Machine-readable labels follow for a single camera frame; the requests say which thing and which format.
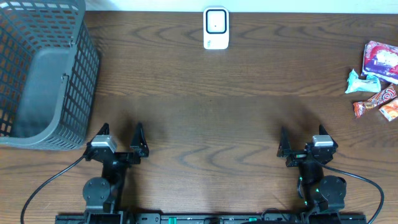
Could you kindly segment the orange tissue pack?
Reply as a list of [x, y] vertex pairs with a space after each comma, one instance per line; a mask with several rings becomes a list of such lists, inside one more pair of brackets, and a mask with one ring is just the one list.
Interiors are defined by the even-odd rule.
[[379, 112], [388, 120], [392, 121], [398, 117], [398, 98], [381, 106]]

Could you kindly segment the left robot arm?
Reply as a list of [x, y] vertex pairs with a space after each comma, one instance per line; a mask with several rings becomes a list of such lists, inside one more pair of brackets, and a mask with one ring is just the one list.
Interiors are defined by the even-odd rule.
[[103, 169], [100, 177], [88, 180], [83, 187], [86, 201], [85, 223], [134, 223], [134, 215], [120, 208], [126, 172], [149, 156], [144, 128], [137, 124], [130, 143], [130, 151], [118, 152], [117, 144], [105, 123], [97, 135], [86, 145], [83, 157], [86, 161], [98, 161]]

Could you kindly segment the teal snack wrapper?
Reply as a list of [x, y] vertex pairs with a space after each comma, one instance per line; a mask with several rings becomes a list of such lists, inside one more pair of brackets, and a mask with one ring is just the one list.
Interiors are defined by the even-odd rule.
[[350, 71], [347, 83], [348, 86], [345, 91], [346, 94], [354, 93], [357, 91], [371, 93], [378, 93], [381, 91], [381, 82], [377, 77], [373, 75], [368, 75], [365, 79], [360, 79], [355, 70]]

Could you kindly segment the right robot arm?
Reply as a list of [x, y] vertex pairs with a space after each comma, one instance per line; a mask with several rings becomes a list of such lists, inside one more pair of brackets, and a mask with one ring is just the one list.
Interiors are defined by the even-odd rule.
[[292, 149], [287, 130], [281, 129], [277, 157], [286, 159], [287, 167], [298, 167], [297, 191], [307, 206], [298, 216], [298, 222], [319, 222], [320, 215], [335, 215], [335, 218], [324, 218], [324, 221], [340, 223], [338, 212], [345, 207], [346, 181], [323, 172], [323, 166], [333, 160], [337, 148], [338, 144], [322, 125], [319, 133], [301, 150]]

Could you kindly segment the red Top chocolate bar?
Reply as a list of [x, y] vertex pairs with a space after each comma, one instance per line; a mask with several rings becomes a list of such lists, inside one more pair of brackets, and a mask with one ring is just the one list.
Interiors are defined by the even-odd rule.
[[359, 101], [353, 103], [354, 115], [356, 118], [360, 118], [365, 112], [376, 108], [390, 100], [397, 97], [395, 90], [395, 84], [390, 84], [387, 88], [376, 93], [374, 96], [370, 97], [366, 101]]

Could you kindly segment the red purple noodle packet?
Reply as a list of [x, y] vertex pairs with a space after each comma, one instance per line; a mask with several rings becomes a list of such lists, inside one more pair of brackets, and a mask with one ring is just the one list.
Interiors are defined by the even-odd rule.
[[364, 47], [362, 75], [397, 84], [397, 47], [370, 41]]

